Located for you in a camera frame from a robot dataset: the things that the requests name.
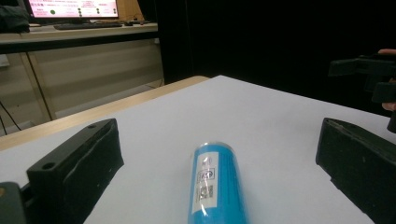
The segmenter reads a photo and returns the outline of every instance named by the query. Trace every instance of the blue cylindrical battery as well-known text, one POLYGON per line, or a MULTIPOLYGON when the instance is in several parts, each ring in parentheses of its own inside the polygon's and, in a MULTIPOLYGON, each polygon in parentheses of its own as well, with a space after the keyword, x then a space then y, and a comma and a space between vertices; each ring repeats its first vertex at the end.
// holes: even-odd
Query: blue cylindrical battery
POLYGON ((233 149, 205 143, 194 152, 189 224, 248 224, 233 149))

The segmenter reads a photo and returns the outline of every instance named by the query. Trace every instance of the wooden table edge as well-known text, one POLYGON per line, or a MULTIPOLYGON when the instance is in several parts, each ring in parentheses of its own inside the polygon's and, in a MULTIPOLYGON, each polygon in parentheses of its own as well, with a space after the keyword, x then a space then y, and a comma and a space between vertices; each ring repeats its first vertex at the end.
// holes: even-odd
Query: wooden table edge
POLYGON ((99 105, 77 114, 49 121, 26 130, 2 136, 0 137, 0 151, 33 141, 37 138, 44 137, 52 133, 60 132, 93 119, 99 119, 108 114, 126 109, 130 106, 142 104, 151 99, 158 98, 173 91, 187 88, 191 85, 203 82, 208 79, 208 77, 202 76, 188 77, 186 79, 170 83, 150 91, 144 91, 118 101, 114 101, 105 105, 99 105))

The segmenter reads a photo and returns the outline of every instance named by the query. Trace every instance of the white label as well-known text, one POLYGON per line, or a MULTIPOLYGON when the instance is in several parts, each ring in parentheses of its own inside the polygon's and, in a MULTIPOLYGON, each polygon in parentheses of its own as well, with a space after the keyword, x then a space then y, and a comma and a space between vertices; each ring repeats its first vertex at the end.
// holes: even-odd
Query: white label
POLYGON ((206 152, 198 156, 195 173, 195 191, 191 213, 218 206, 219 153, 206 152))

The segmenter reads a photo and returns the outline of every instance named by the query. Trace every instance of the keyboard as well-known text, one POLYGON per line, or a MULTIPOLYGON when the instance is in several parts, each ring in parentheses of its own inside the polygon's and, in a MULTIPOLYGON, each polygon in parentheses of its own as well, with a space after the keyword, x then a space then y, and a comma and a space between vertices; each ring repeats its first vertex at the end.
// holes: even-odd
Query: keyboard
POLYGON ((53 28, 57 30, 81 30, 81 29, 101 29, 121 27, 122 24, 118 22, 103 22, 103 23, 82 23, 82 24, 60 24, 54 25, 53 28))

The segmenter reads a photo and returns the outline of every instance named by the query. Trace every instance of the white table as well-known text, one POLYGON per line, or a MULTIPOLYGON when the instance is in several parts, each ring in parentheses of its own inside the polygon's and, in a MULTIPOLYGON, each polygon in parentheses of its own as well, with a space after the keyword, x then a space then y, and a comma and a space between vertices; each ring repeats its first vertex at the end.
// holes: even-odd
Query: white table
POLYGON ((116 118, 125 165, 86 223, 186 223, 191 159, 204 142, 233 147, 251 223, 373 223, 315 163, 324 118, 392 143, 389 118, 218 76, 0 151, 0 181, 25 171, 94 121, 116 118))

